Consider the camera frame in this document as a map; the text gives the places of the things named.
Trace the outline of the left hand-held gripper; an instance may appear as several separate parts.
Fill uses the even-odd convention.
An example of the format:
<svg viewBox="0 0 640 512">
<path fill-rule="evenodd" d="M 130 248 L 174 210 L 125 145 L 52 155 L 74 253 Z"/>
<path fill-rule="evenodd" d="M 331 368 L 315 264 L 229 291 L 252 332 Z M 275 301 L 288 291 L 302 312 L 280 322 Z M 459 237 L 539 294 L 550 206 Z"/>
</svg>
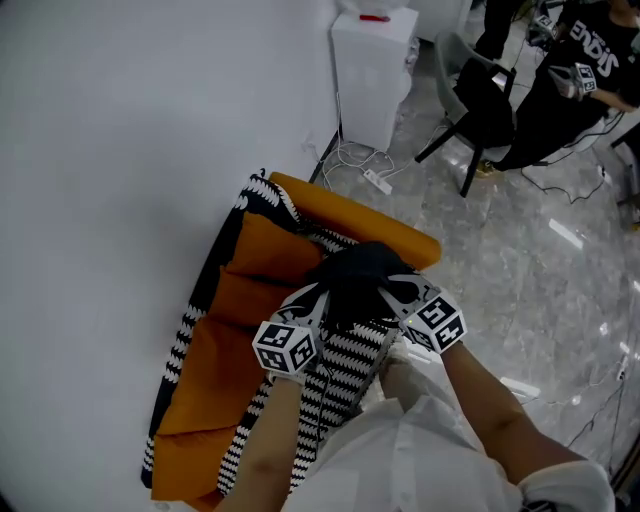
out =
<svg viewBox="0 0 640 512">
<path fill-rule="evenodd" d="M 271 383 L 284 379 L 305 384 L 306 368 L 318 356 L 329 302 L 326 286 L 311 283 L 288 296 L 278 311 L 260 324 L 252 348 Z"/>
</svg>

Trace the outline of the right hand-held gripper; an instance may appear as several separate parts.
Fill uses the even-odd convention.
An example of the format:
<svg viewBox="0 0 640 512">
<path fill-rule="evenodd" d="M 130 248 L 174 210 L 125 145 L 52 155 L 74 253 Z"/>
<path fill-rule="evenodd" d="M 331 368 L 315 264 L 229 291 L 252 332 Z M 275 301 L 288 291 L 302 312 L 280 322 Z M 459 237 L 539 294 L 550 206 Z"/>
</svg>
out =
<svg viewBox="0 0 640 512">
<path fill-rule="evenodd" d="M 387 290 L 379 287 L 378 292 L 412 342 L 442 354 L 468 333 L 455 299 L 422 274 L 391 275 L 388 281 Z M 413 312 L 414 302 L 424 304 Z"/>
</svg>

